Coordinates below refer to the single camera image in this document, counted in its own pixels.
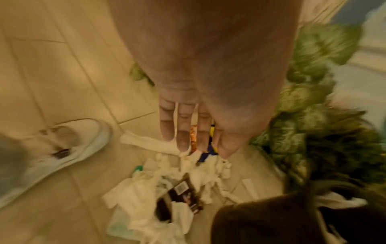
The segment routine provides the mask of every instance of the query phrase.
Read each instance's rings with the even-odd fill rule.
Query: sneaker
[[[80,119],[40,130],[20,141],[9,138],[11,144],[2,150],[6,156],[11,155],[8,164],[14,166],[0,165],[0,171],[8,170],[7,177],[0,177],[0,189],[4,191],[0,194],[0,209],[48,175],[102,149],[111,134],[110,127],[102,121]]]

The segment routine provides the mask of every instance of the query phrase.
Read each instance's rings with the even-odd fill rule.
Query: white sneaker
[[[18,166],[19,184],[10,186],[11,189],[0,195],[0,209],[48,175],[93,155],[107,145],[110,138],[111,129],[106,123],[80,119],[40,130],[22,139],[21,145],[28,151],[28,160],[23,167]]]

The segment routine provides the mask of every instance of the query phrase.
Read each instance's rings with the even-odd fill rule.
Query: foot
[[[0,208],[48,175],[93,155],[107,145],[110,138],[111,129],[106,123],[80,119],[40,130],[21,141],[11,139],[13,150],[5,150],[8,154],[14,152],[18,162],[9,160],[8,164],[15,166],[4,164],[8,177],[0,178],[0,189],[5,192],[0,194]]]

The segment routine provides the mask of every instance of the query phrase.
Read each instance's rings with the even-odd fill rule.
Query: shoe
[[[0,209],[48,175],[102,149],[111,134],[105,122],[80,119],[40,130],[20,141],[8,138],[4,143],[0,138],[0,153],[10,162],[0,164],[0,172],[5,172],[0,174]]]

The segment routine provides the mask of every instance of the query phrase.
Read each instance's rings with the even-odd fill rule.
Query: tiled floor
[[[129,78],[132,63],[105,0],[0,0],[0,131],[22,137],[86,117],[105,120],[114,131],[101,152],[0,210],[0,243],[132,243],[105,234],[111,210],[101,201],[154,156],[119,144],[123,130],[160,139],[157,92]],[[261,198],[281,193],[280,181],[256,150],[245,147],[231,161],[226,184],[240,198],[250,200],[242,178],[253,179]],[[215,195],[214,204],[195,217],[190,243],[209,243],[211,219],[225,203]]]

